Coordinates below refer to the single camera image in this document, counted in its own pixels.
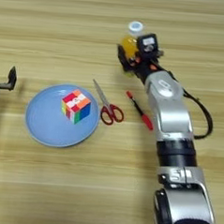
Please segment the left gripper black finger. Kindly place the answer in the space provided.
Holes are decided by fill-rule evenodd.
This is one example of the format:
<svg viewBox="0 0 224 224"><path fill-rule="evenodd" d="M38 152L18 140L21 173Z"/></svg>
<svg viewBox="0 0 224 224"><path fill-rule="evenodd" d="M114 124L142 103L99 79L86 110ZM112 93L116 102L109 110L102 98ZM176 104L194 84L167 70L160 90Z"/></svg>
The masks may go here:
<svg viewBox="0 0 224 224"><path fill-rule="evenodd" d="M16 83L16 79L17 79L17 72L16 72L16 68L13 67L9 74L8 74L8 83L7 83L7 86L8 86L8 89L9 90L13 90L14 87L15 87L15 83Z"/></svg>

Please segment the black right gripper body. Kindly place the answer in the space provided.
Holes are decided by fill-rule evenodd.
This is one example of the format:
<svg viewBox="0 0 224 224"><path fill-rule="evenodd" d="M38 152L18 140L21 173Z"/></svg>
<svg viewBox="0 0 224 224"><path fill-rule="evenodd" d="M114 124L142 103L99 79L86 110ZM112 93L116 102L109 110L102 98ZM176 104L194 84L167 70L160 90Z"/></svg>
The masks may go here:
<svg viewBox="0 0 224 224"><path fill-rule="evenodd" d="M159 64L160 56L156 52L144 54L135 52L135 58L130 62L130 72L136 75L141 82L145 83L146 79L156 71L161 71L162 66Z"/></svg>

